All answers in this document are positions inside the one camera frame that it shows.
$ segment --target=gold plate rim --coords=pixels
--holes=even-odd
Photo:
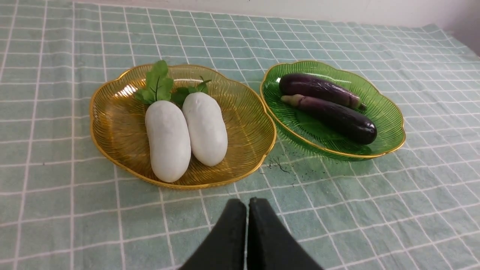
[[[294,65],[294,64],[298,64],[298,63],[303,63],[303,62],[316,62],[316,63],[320,63],[322,65],[326,65],[334,70],[337,70],[337,71],[341,71],[341,72],[345,72],[345,73],[349,73],[351,75],[354,75],[354,76],[357,76],[357,77],[360,77],[362,79],[364,79],[365,81],[367,81],[369,84],[371,84],[373,86],[373,88],[377,91],[377,93],[386,98],[388,101],[390,101],[394,106],[395,108],[397,108],[397,110],[400,112],[400,115],[402,116],[402,125],[401,125],[401,129],[402,129],[402,135],[403,135],[403,139],[402,139],[402,142],[394,147],[393,149],[390,149],[388,151],[385,151],[385,152],[382,152],[380,154],[375,154],[375,155],[356,155],[356,154],[349,154],[349,153],[343,153],[343,152],[339,152],[339,151],[335,151],[335,150],[331,150],[331,149],[328,149],[328,148],[325,148],[325,147],[321,147],[317,144],[314,144],[312,143],[311,141],[305,139],[304,137],[300,136],[299,134],[297,134],[295,131],[291,130],[289,127],[287,127],[282,121],[280,121],[280,119],[278,119],[278,117],[273,113],[273,111],[270,109],[270,107],[267,105],[267,102],[265,100],[265,96],[264,96],[264,91],[263,91],[263,86],[264,86],[264,83],[267,79],[267,76],[268,74],[270,73],[270,71],[272,69],[274,69],[275,67],[277,66],[280,66],[280,65]],[[405,133],[405,128],[404,128],[404,117],[403,117],[403,114],[402,114],[402,111],[400,110],[400,108],[395,104],[395,102],[393,102],[391,99],[389,99],[388,97],[386,97],[385,95],[383,95],[382,93],[380,93],[380,91],[377,89],[377,87],[371,83],[369,80],[359,76],[358,74],[355,74],[353,72],[350,72],[350,71],[346,71],[346,70],[342,70],[342,69],[338,69],[338,68],[335,68],[329,64],[326,64],[326,63],[323,63],[323,62],[320,62],[320,61],[315,61],[315,60],[301,60],[301,61],[296,61],[296,62],[292,62],[292,63],[278,63],[278,64],[275,64],[273,66],[271,66],[264,74],[264,78],[262,79],[262,82],[260,83],[260,99],[262,100],[262,103],[264,103],[265,107],[267,108],[268,112],[270,113],[270,115],[273,117],[273,119],[275,119],[275,121],[280,125],[282,126],[282,128],[284,128],[285,130],[287,130],[288,132],[290,132],[291,134],[293,134],[296,138],[302,140],[303,142],[305,142],[306,144],[318,149],[318,150],[321,150],[321,151],[325,151],[325,152],[328,152],[328,153],[332,153],[332,154],[336,154],[336,155],[340,155],[340,156],[343,156],[343,157],[349,157],[349,158],[359,158],[359,159],[372,159],[372,158],[377,158],[377,157],[380,157],[380,156],[383,156],[383,155],[386,155],[388,153],[392,153],[392,152],[395,152],[397,151],[398,149],[400,149],[404,144],[405,144],[405,140],[407,139],[407,134]]]
[[[238,180],[241,180],[245,177],[247,177],[248,175],[252,174],[253,172],[255,172],[258,168],[260,168],[260,166],[263,164],[265,158],[268,156],[268,154],[272,151],[274,145],[275,145],[275,142],[276,142],[276,137],[277,137],[277,130],[276,130],[276,125],[275,125],[275,121],[272,119],[272,117],[268,114],[268,111],[267,111],[267,106],[265,105],[265,103],[263,102],[263,100],[260,98],[260,96],[251,88],[249,87],[248,85],[245,85],[239,81],[236,81],[236,80],[232,80],[232,79],[229,79],[227,77],[225,77],[222,73],[216,71],[216,70],[213,70],[209,67],[205,67],[205,66],[201,66],[201,65],[192,65],[192,64],[179,64],[179,65],[169,65],[168,67],[169,68],[181,68],[181,67],[198,67],[198,68],[204,68],[204,69],[207,69],[207,70],[210,70],[212,72],[215,72],[217,74],[219,74],[220,76],[222,76],[225,80],[228,80],[228,81],[231,81],[231,82],[234,82],[234,83],[237,83],[237,84],[241,84],[243,86],[245,86],[249,91],[251,91],[254,96],[259,100],[260,104],[262,105],[262,108],[263,108],[263,111],[265,113],[265,116],[267,117],[267,119],[270,121],[270,124],[272,125],[273,127],[273,139],[272,139],[272,143],[270,144],[270,147],[268,148],[268,150],[262,155],[262,158],[260,159],[260,161],[258,162],[257,165],[255,165],[250,171],[246,172],[245,174],[243,174],[242,176],[238,176],[238,177],[235,177],[235,178],[232,178],[232,179],[228,179],[226,181],[221,181],[221,182],[218,182],[218,183],[211,183],[211,184],[198,184],[198,185],[175,185],[175,184],[171,184],[171,183],[166,183],[166,182],[161,182],[161,181],[155,181],[153,179],[150,179],[148,177],[145,177],[141,174],[138,174],[137,172],[131,170],[130,168],[126,167],[125,165],[121,164],[120,162],[118,162],[116,159],[112,158],[109,154],[107,154],[103,148],[98,144],[95,136],[94,136],[94,129],[93,129],[93,123],[94,123],[94,118],[93,118],[93,107],[94,107],[94,100],[95,100],[95,97],[97,96],[97,94],[105,87],[107,86],[108,84],[111,84],[113,82],[116,82],[116,81],[120,81],[122,80],[122,78],[132,72],[133,70],[135,69],[139,69],[139,68],[142,68],[142,67],[145,67],[145,66],[151,66],[153,63],[150,63],[150,64],[143,64],[143,65],[138,65],[138,66],[134,66],[128,70],[126,70],[125,72],[123,72],[121,75],[119,75],[116,79],[114,80],[110,80],[110,81],[107,81],[105,82],[104,84],[102,84],[97,90],[95,90],[95,92],[93,93],[91,99],[90,99],[90,105],[89,105],[89,116],[90,116],[90,137],[92,138],[92,141],[95,145],[95,147],[100,151],[100,153],[105,156],[108,160],[110,160],[111,162],[113,162],[115,165],[119,166],[120,168],[128,171],[129,173],[133,174],[134,176],[136,176],[137,178],[141,179],[141,180],[144,180],[144,181],[147,181],[151,184],[155,184],[155,185],[158,185],[158,186],[164,186],[164,187],[168,187],[168,188],[172,188],[172,189],[183,189],[183,190],[187,190],[187,189],[202,189],[202,188],[210,188],[210,187],[218,187],[218,186],[223,186],[223,185],[227,185],[227,184],[231,184],[231,183],[234,183]]]

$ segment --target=amber glass plate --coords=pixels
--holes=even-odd
[[[280,101],[280,78],[288,73],[306,73],[334,82],[358,95],[367,105],[362,113],[377,127],[369,145],[356,144],[325,127],[312,116]],[[399,149],[405,142],[403,115],[390,99],[366,79],[318,61],[281,63],[271,67],[260,85],[260,96],[282,135],[300,148],[340,160],[367,160]]]
[[[165,183],[153,173],[145,129],[147,106],[134,98],[144,87],[151,64],[134,67],[118,79],[107,82],[92,96],[90,132],[94,144],[109,160],[147,182],[178,189],[196,189],[229,184],[260,167],[273,148],[275,124],[260,97],[249,87],[222,74],[196,65],[170,66],[168,76],[174,88],[211,79],[209,95],[222,109],[228,134],[224,160],[214,166],[201,164],[192,155],[188,170],[176,182]]]

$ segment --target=eggplant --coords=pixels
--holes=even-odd
[[[305,73],[286,74],[280,78],[278,87],[283,95],[301,94],[307,97],[321,98],[353,110],[367,109],[359,96],[315,75]]]
[[[373,122],[367,116],[350,108],[300,94],[282,96],[281,100],[358,144],[368,145],[377,138],[377,128]]]

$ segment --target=leafy garnish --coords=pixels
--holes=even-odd
[[[172,94],[172,101],[182,107],[189,93],[190,91],[188,87],[179,87],[177,88],[177,91]]]
[[[135,93],[135,98],[145,104],[170,100],[173,79],[167,77],[168,66],[164,60],[157,61],[146,73],[145,88]]]
[[[197,86],[178,87],[177,91],[172,94],[172,101],[181,107],[187,96],[191,93],[203,92],[208,94],[207,83],[211,82],[212,80],[205,80],[202,76],[200,76],[200,78],[202,79],[202,82]]]
[[[197,85],[197,92],[204,92],[205,94],[208,94],[208,88],[207,88],[207,83],[211,82],[212,80],[206,80],[200,76],[203,82],[201,82],[199,85]]]

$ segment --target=green tablecloth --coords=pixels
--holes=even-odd
[[[102,157],[88,118],[103,82],[159,56],[256,91],[278,62],[353,71],[398,104],[407,142],[348,163],[279,140],[236,184],[159,189]],[[328,269],[480,268],[480,59],[434,25],[0,0],[0,62],[1,270],[176,269],[253,196]]]

